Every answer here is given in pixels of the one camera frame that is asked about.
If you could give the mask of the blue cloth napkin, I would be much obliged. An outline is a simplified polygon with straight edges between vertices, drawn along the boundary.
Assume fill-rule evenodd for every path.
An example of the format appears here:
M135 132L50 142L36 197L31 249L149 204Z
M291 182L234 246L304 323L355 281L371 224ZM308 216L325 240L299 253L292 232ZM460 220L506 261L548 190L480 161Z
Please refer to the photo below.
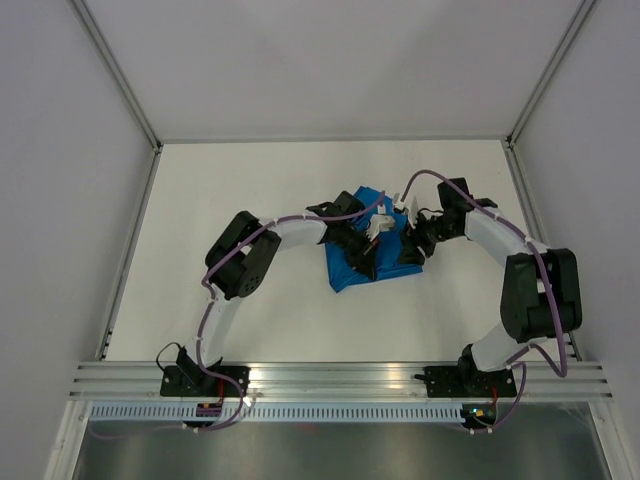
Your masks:
M391 280L422 271L424 263L399 263L397 261L401 250L400 233L406 227L407 220L404 215L396 214L393 211L392 200L389 197L380 200L380 196L380 191L361 186L353 193L341 192L336 200L321 207L321 211L330 216L353 214L355 216L353 219L341 222L349 222L357 231L364 231L367 228L368 220L373 214L387 214L395 219L395 228L378 236L380 244L376 255L376 280L369 280L364 275L352 270L347 265L342 250L336 245L327 243L326 230L322 244L325 247L329 286L336 293L352 286Z

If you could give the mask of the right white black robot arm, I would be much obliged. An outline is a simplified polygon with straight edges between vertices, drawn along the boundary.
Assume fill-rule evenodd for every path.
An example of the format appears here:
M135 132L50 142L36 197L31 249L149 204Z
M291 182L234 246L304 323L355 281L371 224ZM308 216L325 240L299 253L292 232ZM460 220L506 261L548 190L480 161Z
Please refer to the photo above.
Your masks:
M392 200L407 218L401 234L400 260L423 262L437 245L466 238L482 247L503 269L499 321L483 338L467 345L457 362L459 388L478 395L493 381L493 372L515 365L536 350L560 378L568 373L564 336L582 324L576 255L551 248L508 220L489 198L476 198L463 177L442 178L440 209L425 216L409 193Z

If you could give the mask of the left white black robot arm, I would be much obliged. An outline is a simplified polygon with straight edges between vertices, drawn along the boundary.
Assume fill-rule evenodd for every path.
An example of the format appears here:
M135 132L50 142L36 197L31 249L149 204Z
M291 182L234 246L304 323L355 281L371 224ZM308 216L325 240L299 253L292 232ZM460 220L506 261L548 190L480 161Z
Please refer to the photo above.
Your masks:
M214 364L222 359L231 323L242 301L262 284L277 253L304 245L335 245L351 270L375 280L380 235L395 227L384 200L381 193L365 206L343 191L333 202L293 215L260 219L248 211L236 214L205 257L201 285L210 300L193 340L176 360L184 385L198 396L216 389Z

